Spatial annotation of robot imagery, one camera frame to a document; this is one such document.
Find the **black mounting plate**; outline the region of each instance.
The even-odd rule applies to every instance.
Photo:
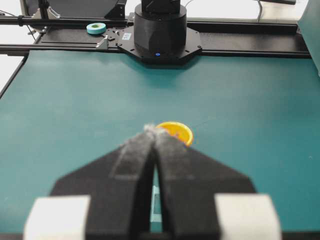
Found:
[[[185,46],[177,52],[149,52],[135,45],[134,39],[134,26],[125,28],[120,32],[118,47],[147,64],[183,64],[202,51],[200,33],[188,27]]]

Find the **yellow bowl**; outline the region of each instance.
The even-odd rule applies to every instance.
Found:
[[[176,121],[166,121],[160,123],[156,127],[166,129],[171,136],[178,138],[187,146],[190,146],[194,140],[194,134],[192,133],[190,128],[183,123]]]

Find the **foam pad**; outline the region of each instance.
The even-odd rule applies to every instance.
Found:
[[[37,198],[23,240],[84,240],[89,205],[88,195]]]
[[[221,240],[280,240],[281,227],[266,194],[217,193],[216,213]]]

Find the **black cylindrical base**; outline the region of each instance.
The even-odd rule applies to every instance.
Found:
[[[177,14],[142,12],[141,4],[135,8],[134,44],[151,53],[171,54],[186,45],[187,10],[180,6]]]

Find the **metal bracket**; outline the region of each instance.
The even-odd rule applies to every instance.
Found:
[[[59,19],[61,17],[60,14],[58,14],[55,10],[53,10],[52,7],[48,7],[48,9],[46,10],[48,13],[48,18],[49,19]]]
[[[46,12],[48,13],[48,18],[49,19],[59,19],[61,17],[61,15],[58,14],[55,10],[53,10],[53,8],[50,7],[50,6],[47,8]],[[36,10],[36,12],[32,15],[32,18],[33,19],[42,19],[41,18],[41,10],[40,10],[40,8],[38,8]]]
[[[95,49],[97,50],[108,50],[109,48],[109,40],[108,40],[108,35],[104,37],[104,39],[101,40],[101,42],[96,44]]]
[[[36,12],[32,15],[33,19],[41,19],[41,10],[38,8]]]

